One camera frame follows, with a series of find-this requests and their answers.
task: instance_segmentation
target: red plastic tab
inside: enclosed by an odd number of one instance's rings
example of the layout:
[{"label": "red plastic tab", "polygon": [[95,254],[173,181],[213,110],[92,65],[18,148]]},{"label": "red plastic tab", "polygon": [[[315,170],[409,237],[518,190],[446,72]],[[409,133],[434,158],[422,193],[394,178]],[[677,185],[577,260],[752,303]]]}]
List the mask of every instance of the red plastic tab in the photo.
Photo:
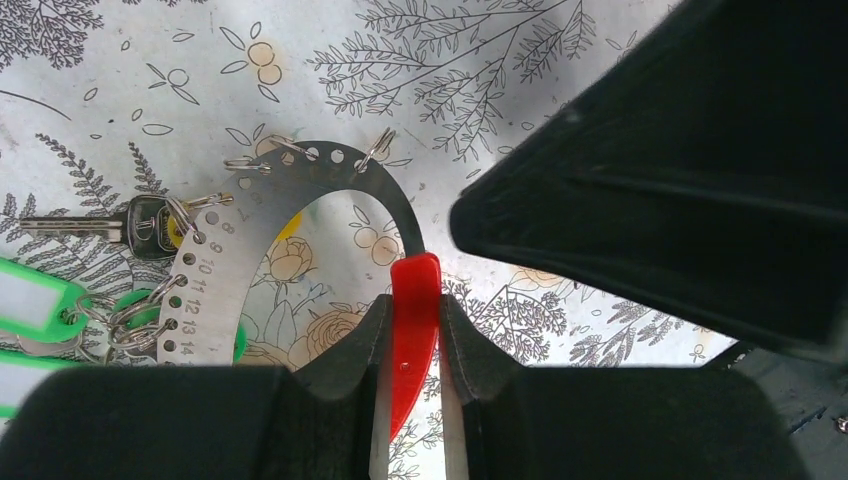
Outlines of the red plastic tab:
[{"label": "red plastic tab", "polygon": [[424,253],[392,265],[393,356],[391,438],[403,427],[421,393],[439,333],[442,270]]}]

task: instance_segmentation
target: botanical print fabric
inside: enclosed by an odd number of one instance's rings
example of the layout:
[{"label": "botanical print fabric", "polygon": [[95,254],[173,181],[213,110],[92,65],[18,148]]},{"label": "botanical print fabric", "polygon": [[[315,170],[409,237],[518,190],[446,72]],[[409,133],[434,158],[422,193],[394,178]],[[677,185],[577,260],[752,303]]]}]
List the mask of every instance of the botanical print fabric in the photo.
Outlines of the botanical print fabric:
[{"label": "botanical print fabric", "polygon": [[[443,289],[525,364],[698,366],[732,340],[588,285],[458,252],[460,190],[619,61],[657,0],[3,0],[0,255],[120,297],[168,262],[30,215],[105,216],[140,193],[217,192],[222,161],[279,137],[367,149],[406,192]],[[556,215],[580,205],[544,206]],[[244,306],[242,363],[302,367],[390,292],[403,254],[370,197],[310,205],[270,246]],[[85,345],[105,349],[103,332]],[[15,348],[5,342],[3,348]],[[124,363],[144,363],[123,358]],[[438,369],[392,446],[391,478],[442,478]]]}]

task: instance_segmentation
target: key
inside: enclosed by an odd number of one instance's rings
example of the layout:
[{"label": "key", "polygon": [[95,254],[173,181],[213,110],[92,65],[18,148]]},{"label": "key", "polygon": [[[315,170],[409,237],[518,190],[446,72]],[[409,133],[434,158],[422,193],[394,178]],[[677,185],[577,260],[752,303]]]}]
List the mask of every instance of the key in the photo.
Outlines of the key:
[{"label": "key", "polygon": [[21,229],[33,235],[100,235],[108,242],[126,245],[138,259],[162,260],[177,253],[171,242],[163,241],[167,239],[163,208],[167,210],[165,197],[139,195],[125,211],[106,218],[29,217],[21,219]]},{"label": "key", "polygon": [[82,343],[82,333],[77,334],[76,337],[71,338],[70,340],[57,343],[36,342],[35,340],[31,340],[20,335],[18,335],[17,340],[18,346],[21,347],[21,350],[23,350],[27,355],[32,355],[33,357],[58,357],[59,355],[65,352],[70,352],[80,346]]}]

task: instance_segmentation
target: metal key organizer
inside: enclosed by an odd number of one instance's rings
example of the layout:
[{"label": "metal key organizer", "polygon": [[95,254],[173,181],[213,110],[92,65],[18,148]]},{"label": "metal key organizer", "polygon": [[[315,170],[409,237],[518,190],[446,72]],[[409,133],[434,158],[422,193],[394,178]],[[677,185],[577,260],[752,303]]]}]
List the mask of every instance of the metal key organizer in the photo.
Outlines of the metal key organizer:
[{"label": "metal key organizer", "polygon": [[412,206],[397,182],[372,157],[394,136],[386,130],[364,153],[328,141],[275,143],[252,161],[225,162],[235,171],[221,187],[232,202],[210,206],[192,220],[175,202],[172,215],[185,232],[162,303],[157,357],[166,365],[228,365],[238,321],[256,268],[280,230],[310,203],[341,190],[376,198],[394,219],[406,257],[391,268],[392,436],[424,383],[439,326],[441,271],[424,250]]}]

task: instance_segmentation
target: black plastic part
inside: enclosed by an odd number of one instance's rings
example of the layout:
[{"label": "black plastic part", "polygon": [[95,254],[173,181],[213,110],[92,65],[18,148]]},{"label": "black plastic part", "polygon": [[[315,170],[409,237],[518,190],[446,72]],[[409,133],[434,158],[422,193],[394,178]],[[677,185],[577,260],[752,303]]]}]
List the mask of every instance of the black plastic part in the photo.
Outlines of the black plastic part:
[{"label": "black plastic part", "polygon": [[449,479],[808,478],[766,396],[742,375],[523,367],[452,296],[442,312]]},{"label": "black plastic part", "polygon": [[391,297],[285,368],[86,368],[51,377],[0,442],[0,479],[368,479],[388,472]]},{"label": "black plastic part", "polygon": [[457,247],[845,362],[846,27],[844,2],[683,3],[463,192]]}]

